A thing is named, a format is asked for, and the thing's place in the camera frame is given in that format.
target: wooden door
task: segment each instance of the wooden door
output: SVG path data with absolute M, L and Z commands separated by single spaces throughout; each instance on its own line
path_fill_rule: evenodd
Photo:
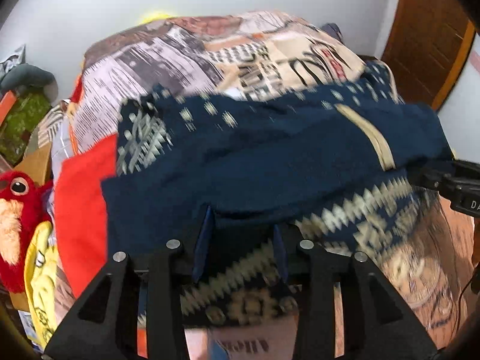
M 399 0 L 382 59 L 407 103 L 438 109 L 463 69 L 474 36 L 457 0 Z

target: yellow cloth item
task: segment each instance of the yellow cloth item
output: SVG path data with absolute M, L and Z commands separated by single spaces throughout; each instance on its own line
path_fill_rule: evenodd
M 148 24 L 151 21 L 155 21 L 155 20 L 165 20 L 165 19 L 168 19 L 169 17 L 172 17 L 172 15 L 168 15 L 162 12 L 147 13 L 146 15 L 142 16 L 142 18 L 140 19 L 140 24 Z
M 25 292 L 39 345 L 44 349 L 57 329 L 55 318 L 55 280 L 57 245 L 49 245 L 52 224 L 42 222 L 35 229 L 25 259 Z

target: red stuffed toy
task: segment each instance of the red stuffed toy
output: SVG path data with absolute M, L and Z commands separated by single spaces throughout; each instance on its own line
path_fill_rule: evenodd
M 36 187 L 23 172 L 0 176 L 0 280 L 13 293 L 25 291 L 23 268 L 30 241 L 39 223 L 50 221 L 42 195 L 52 181 Z

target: cable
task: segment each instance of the cable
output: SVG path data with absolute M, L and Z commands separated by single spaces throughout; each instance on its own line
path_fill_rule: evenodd
M 463 297 L 463 294 L 465 294 L 465 291 L 467 290 L 467 288 L 470 286 L 470 284 L 472 284 L 473 279 L 476 278 L 478 270 L 480 270 L 480 264 L 478 264 L 477 267 L 473 270 L 472 278 L 469 280 L 469 282 L 463 288 L 462 292 L 460 292 L 460 297 L 458 298 L 457 330 L 456 330 L 455 334 L 457 334 L 459 329 L 460 329 L 460 320 L 462 319 L 462 297 Z

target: pile of clothes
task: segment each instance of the pile of clothes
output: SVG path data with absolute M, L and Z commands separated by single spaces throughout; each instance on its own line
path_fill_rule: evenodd
M 102 40 L 85 54 L 51 158 L 58 259 L 49 321 L 115 252 L 157 250 L 205 204 L 215 222 L 206 264 L 179 293 L 184 325 L 201 329 L 186 331 L 193 359 L 243 358 L 247 347 L 291 358 L 302 291 L 279 279 L 265 225 L 294 223 L 331 252 L 364 251 L 432 335 L 450 328 L 431 324 L 439 302 L 456 317 L 454 283 L 426 261 L 430 245 L 448 245 L 448 224 L 418 241 L 440 200 L 406 174 L 417 161 L 452 159 L 438 118 L 404 104 L 388 66 L 361 60 L 333 24 L 262 11 L 159 20 Z M 412 278 L 428 290 L 411 290 Z M 42 330 L 45 342 L 55 326 Z

